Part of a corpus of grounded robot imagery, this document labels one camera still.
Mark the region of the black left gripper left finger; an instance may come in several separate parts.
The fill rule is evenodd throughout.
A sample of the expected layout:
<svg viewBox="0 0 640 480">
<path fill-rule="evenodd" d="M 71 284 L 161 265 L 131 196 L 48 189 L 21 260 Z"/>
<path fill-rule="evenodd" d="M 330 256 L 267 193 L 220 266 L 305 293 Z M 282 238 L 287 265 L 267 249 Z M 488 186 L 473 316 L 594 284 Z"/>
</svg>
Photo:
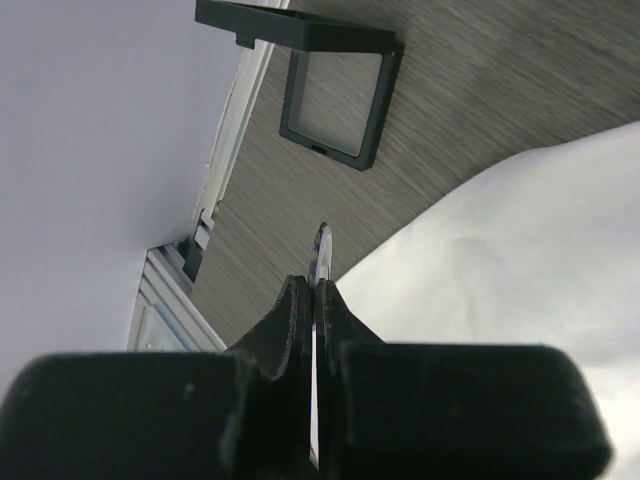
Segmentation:
<svg viewBox="0 0 640 480">
<path fill-rule="evenodd" d="M 1 406 L 5 479 L 309 479 L 311 292 L 226 351 L 56 354 Z"/>
</svg>

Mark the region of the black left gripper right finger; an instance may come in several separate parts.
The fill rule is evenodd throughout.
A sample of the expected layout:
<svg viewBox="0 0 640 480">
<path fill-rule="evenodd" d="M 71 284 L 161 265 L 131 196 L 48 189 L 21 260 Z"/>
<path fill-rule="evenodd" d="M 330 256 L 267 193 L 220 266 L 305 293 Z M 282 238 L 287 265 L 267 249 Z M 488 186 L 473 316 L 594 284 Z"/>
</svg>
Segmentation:
<svg viewBox="0 0 640 480">
<path fill-rule="evenodd" d="M 327 280 L 313 318 L 325 479 L 594 479 L 612 459 L 561 350 L 387 343 Z"/>
</svg>

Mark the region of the round blue badge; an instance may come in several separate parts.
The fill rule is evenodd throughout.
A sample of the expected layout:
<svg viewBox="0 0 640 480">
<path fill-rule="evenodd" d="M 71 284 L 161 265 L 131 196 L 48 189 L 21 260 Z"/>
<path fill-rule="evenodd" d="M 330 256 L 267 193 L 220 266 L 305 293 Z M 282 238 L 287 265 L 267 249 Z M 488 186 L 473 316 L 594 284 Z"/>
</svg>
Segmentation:
<svg viewBox="0 0 640 480">
<path fill-rule="evenodd" d="M 315 289 L 321 280 L 329 280 L 333 256 L 333 235 L 330 226 L 322 222 L 314 239 L 307 283 Z"/>
</svg>

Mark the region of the white t-shirt flower print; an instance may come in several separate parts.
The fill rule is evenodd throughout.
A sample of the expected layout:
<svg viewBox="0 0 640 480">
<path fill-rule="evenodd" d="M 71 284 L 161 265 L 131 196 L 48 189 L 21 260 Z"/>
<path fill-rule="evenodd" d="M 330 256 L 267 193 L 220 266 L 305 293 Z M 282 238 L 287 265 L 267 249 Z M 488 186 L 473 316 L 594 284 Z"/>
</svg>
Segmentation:
<svg viewBox="0 0 640 480">
<path fill-rule="evenodd" d="M 544 343 L 582 370 L 639 475 L 639 127 L 523 152 L 475 176 L 338 281 L 387 341 Z"/>
</svg>

